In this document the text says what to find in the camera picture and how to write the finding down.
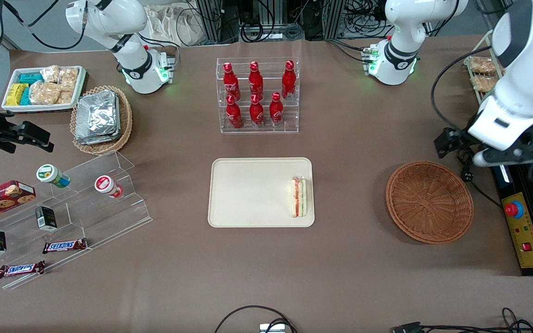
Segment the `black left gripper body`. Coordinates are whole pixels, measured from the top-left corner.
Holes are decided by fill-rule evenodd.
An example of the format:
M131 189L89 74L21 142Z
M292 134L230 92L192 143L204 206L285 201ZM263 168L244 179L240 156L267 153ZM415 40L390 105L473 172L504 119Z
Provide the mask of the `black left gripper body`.
M451 150L457 152L479 144L479 140L465 130L451 130Z

